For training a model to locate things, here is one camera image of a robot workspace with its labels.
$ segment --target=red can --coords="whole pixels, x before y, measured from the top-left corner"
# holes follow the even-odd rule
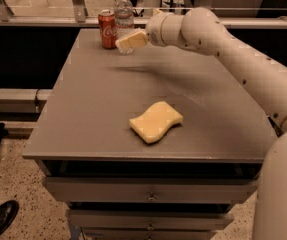
[[[107,49],[115,48],[117,39],[114,12],[111,10],[103,10],[99,14],[100,33],[102,38],[102,46]]]

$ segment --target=floor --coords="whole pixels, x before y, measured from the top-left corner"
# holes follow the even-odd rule
[[[31,4],[53,9],[59,5],[57,0],[9,0],[17,5],[14,11],[24,16]],[[66,7],[68,14],[73,13]],[[3,233],[0,240],[65,240],[70,238],[65,217],[67,206],[57,202],[42,186],[43,173],[34,161],[22,158],[26,139],[8,139],[2,141],[0,149],[0,204],[14,199],[20,204],[19,213]],[[213,240],[248,240],[251,239],[255,194],[244,204],[236,205],[230,212],[235,221]]]

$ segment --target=drawer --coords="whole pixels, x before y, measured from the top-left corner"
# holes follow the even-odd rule
[[[68,219],[74,226],[92,229],[215,231],[225,229],[233,221],[233,215],[189,212],[70,210]]]
[[[216,232],[207,231],[141,231],[141,230],[105,230],[83,229],[92,239],[128,239],[128,240],[209,240]]]
[[[44,186],[65,202],[235,204],[254,193],[257,181],[47,177]]]

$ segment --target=plastic bottle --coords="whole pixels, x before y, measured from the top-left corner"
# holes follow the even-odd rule
[[[134,30],[133,5],[130,0],[116,0],[114,15],[118,38]],[[130,54],[133,51],[134,49],[130,48],[123,50],[122,53]]]

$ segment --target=drawer knob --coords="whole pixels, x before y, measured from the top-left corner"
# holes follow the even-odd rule
[[[147,198],[147,201],[149,202],[155,202],[157,200],[157,197],[154,196],[153,193],[150,193],[150,196]]]
[[[146,230],[153,231],[153,230],[155,230],[155,227],[153,227],[152,223],[150,222],[150,224],[147,226]]]

